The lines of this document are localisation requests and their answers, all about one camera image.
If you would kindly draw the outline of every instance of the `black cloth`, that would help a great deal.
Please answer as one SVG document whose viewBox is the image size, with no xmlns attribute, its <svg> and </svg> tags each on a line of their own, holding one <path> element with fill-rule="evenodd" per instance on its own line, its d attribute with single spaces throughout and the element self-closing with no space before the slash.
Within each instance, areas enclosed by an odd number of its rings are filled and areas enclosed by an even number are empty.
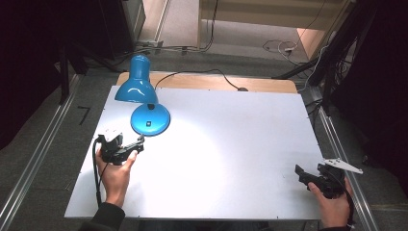
<svg viewBox="0 0 408 231">
<path fill-rule="evenodd" d="M 79 231 L 117 231 L 125 212 L 110 203 L 102 203 L 91 221 L 84 222 Z"/>
<path fill-rule="evenodd" d="M 40 0 L 0 1 L 0 149 L 59 86 L 58 43 Z"/>
<path fill-rule="evenodd" d="M 319 231 L 349 231 L 349 229 L 345 226 L 345 227 L 324 228 L 324 229 L 320 229 Z"/>
</svg>

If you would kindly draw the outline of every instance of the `hand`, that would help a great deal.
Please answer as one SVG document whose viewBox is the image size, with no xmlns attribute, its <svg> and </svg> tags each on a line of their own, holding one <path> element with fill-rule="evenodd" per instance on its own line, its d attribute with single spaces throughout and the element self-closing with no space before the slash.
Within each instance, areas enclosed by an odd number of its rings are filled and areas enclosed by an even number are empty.
<svg viewBox="0 0 408 231">
<path fill-rule="evenodd" d="M 106 191 L 105 202 L 114 204 L 120 208 L 123 206 L 125 194 L 129 185 L 130 170 L 133 163 L 136 161 L 137 154 L 137 151 L 133 151 L 123 166 L 108 164 L 102 175 L 102 183 L 105 186 Z M 106 166 L 106 163 L 102 160 L 102 153 L 100 150 L 96 152 L 96 164 L 100 176 Z"/>
<path fill-rule="evenodd" d="M 344 181 L 345 188 L 348 190 L 350 195 L 352 195 L 351 186 L 347 178 L 345 178 Z M 350 207 L 348 205 L 347 195 L 345 192 L 338 198 L 327 199 L 314 183 L 309 183 L 308 186 L 319 203 L 323 227 L 331 228 L 347 226 Z"/>
</svg>

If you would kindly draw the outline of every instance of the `floor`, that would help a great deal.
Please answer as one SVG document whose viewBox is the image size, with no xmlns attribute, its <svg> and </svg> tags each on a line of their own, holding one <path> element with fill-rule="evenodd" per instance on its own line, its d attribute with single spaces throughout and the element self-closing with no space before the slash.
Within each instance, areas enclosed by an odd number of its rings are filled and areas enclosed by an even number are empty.
<svg viewBox="0 0 408 231">
<path fill-rule="evenodd" d="M 147 9 L 149 2 L 158 4 L 158 8 L 162 8 L 159 12 L 168 6 L 167 14 L 159 33 L 154 29 L 147 33 L 146 29 L 142 34 L 144 37 L 140 37 L 140 40 L 152 43 L 162 40 L 166 46 L 195 45 L 196 31 L 192 27 L 184 29 L 181 24 L 182 21 L 195 24 L 191 20 L 183 20 L 183 16 L 192 18 L 194 11 L 186 11 L 186 9 L 182 11 L 182 7 L 196 4 L 194 1 L 171 0 L 167 5 L 166 1 L 146 0 L 144 3 Z M 152 24 L 159 25 L 160 17 L 155 18 Z M 201 35 L 205 38 L 208 35 L 207 22 L 202 23 Z M 227 75 L 270 78 L 291 70 L 294 64 L 277 51 L 279 42 L 268 43 L 265 47 L 269 49 L 266 50 L 263 45 L 269 40 L 297 41 L 298 35 L 291 28 L 262 26 L 253 28 L 250 25 L 234 23 L 228 25 L 216 22 L 214 43 L 207 53 L 182 55 L 175 51 L 162 51 L 159 54 L 150 53 L 148 57 L 152 62 L 152 70 L 219 68 Z M 298 46 L 296 52 L 293 52 L 290 57 L 291 61 L 307 62 L 301 46 Z M 124 62 L 120 67 L 128 68 L 128 65 L 128 62 Z M 104 67 L 94 64 L 92 66 L 87 76 L 77 76 L 71 81 L 71 88 L 74 91 L 64 112 L 64 119 L 56 124 L 58 129 L 50 145 L 44 147 L 45 155 L 42 157 L 42 164 L 38 166 L 36 172 L 31 173 L 33 179 L 29 182 L 30 188 L 23 192 L 22 199 L 19 201 L 21 204 L 18 204 L 12 214 L 11 223 L 7 224 L 8 230 L 76 230 L 85 220 L 84 218 L 66 219 L 64 211 L 98 118 L 103 111 L 107 93 L 118 76 L 117 73 L 112 73 Z M 294 76 L 292 80 L 301 89 L 305 83 L 305 75 L 301 73 L 299 76 Z M 309 88 L 302 91 L 301 95 L 305 105 L 315 99 Z M 0 200 L 3 205 L 10 199 L 10 192 L 23 174 L 30 158 L 38 152 L 42 135 L 47 132 L 50 121 L 59 110 L 59 97 L 60 90 L 56 90 L 26 122 L 12 143 L 0 150 Z M 87 116 L 84 108 L 89 108 Z M 312 104 L 307 107 L 307 110 L 310 112 L 313 108 Z M 408 199 L 400 189 L 397 180 L 386 169 L 367 167 L 362 164 L 364 152 L 360 148 L 361 139 L 358 131 L 342 118 L 334 107 L 331 107 L 331 112 L 331 119 L 349 162 L 365 172 L 358 176 L 358 182 L 377 225 L 376 229 L 368 229 L 363 225 L 363 218 L 356 214 L 356 230 L 406 230 Z M 333 146 L 331 140 L 327 138 L 323 120 L 319 117 L 314 119 L 311 116 L 311 123 L 315 124 L 316 136 L 323 156 L 334 157 Z M 120 230 L 137 230 L 138 225 L 138 220 L 126 219 Z M 317 229 L 316 222 L 308 222 L 304 227 L 303 220 L 274 221 L 269 222 L 268 225 L 270 229 L 276 231 Z"/>
</svg>

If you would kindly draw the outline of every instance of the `white tabletop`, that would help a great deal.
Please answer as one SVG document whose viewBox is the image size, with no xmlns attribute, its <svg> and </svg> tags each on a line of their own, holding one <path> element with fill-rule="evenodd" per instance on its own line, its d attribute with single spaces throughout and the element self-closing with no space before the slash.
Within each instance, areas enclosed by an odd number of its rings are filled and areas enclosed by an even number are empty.
<svg viewBox="0 0 408 231">
<path fill-rule="evenodd" d="M 94 137 L 120 129 L 127 144 L 139 136 L 130 126 L 139 104 L 115 101 L 118 88 L 111 89 Z M 319 219 L 317 202 L 294 173 L 298 164 L 318 174 L 322 159 L 299 94 L 157 94 L 171 122 L 161 135 L 146 138 L 136 159 L 123 206 L 128 218 Z M 97 210 L 91 146 L 66 218 L 93 217 Z"/>
</svg>

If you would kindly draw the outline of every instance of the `aluminum rail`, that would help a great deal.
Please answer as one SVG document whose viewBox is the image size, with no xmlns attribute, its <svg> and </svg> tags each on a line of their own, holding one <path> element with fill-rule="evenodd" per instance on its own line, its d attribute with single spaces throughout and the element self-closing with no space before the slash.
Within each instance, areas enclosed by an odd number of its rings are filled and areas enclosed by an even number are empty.
<svg viewBox="0 0 408 231">
<path fill-rule="evenodd" d="M 160 16 L 159 25 L 157 27 L 157 30 L 156 30 L 156 33 L 155 33 L 155 36 L 154 36 L 155 41 L 159 41 L 159 39 L 160 39 L 160 34 L 162 33 L 163 25 L 165 24 L 165 19 L 166 19 L 166 15 L 167 15 L 167 11 L 168 11 L 169 6 L 170 6 L 170 0 L 166 0 L 165 1 L 165 6 L 163 7 L 162 14 Z"/>
<path fill-rule="evenodd" d="M 310 92 L 314 100 L 321 99 L 321 94 L 318 87 L 311 87 Z M 332 145 L 335 156 L 348 163 L 347 156 L 345 155 L 339 136 L 337 135 L 337 132 L 333 125 L 332 118 L 330 116 L 327 116 L 323 108 L 319 109 L 319 117 L 323 124 L 324 130 L 326 131 L 327 137 L 330 140 L 330 144 Z M 366 201 L 363 190 L 360 187 L 357 178 L 355 177 L 355 173 L 346 171 L 345 175 L 350 182 L 351 188 L 353 189 L 354 206 L 362 222 L 364 230 L 379 230 L 378 225 L 372 215 L 370 205 Z"/>
<path fill-rule="evenodd" d="M 29 163 L 24 168 L 23 173 L 6 199 L 6 203 L 4 204 L 0 213 L 0 231 L 8 230 L 12 224 L 15 213 L 20 207 L 25 195 L 33 183 L 34 178 L 36 177 L 42 161 L 44 160 L 48 149 L 64 120 L 66 112 L 68 111 L 72 100 L 75 97 L 80 82 L 80 76 L 75 74 L 69 84 L 72 93 L 68 96 L 65 102 L 58 107 L 47 129 L 42 135 L 42 138 L 39 141 Z"/>
</svg>

